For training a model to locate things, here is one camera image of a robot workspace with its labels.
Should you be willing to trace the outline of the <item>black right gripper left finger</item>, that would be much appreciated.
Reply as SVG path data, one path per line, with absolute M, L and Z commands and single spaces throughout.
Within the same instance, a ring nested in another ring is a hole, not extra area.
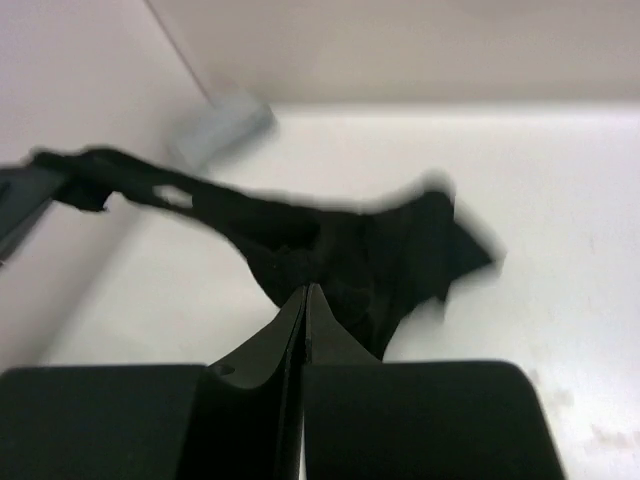
M 217 362 L 1 377 L 5 479 L 295 479 L 306 292 Z

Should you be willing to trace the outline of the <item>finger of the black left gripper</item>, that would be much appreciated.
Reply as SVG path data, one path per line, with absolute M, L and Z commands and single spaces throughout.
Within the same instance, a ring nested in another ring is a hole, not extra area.
M 16 253 L 67 179 L 40 167 L 1 168 L 1 264 Z

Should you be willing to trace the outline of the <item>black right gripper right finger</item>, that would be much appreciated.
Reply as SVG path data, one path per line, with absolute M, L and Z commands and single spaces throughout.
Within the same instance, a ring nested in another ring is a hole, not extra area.
M 302 373 L 310 479 L 561 479 L 536 390 L 516 365 L 384 363 L 308 290 Z

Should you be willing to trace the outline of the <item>black tank top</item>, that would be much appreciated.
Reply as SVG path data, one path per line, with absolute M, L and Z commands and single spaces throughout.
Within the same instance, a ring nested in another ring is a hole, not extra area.
M 42 150 L 32 163 L 65 176 L 58 200 L 79 210 L 100 212 L 118 193 L 213 229 L 276 305 L 319 285 L 336 320 L 376 358 L 417 307 L 445 302 L 456 281 L 503 260 L 439 186 L 362 211 L 249 196 L 112 148 Z

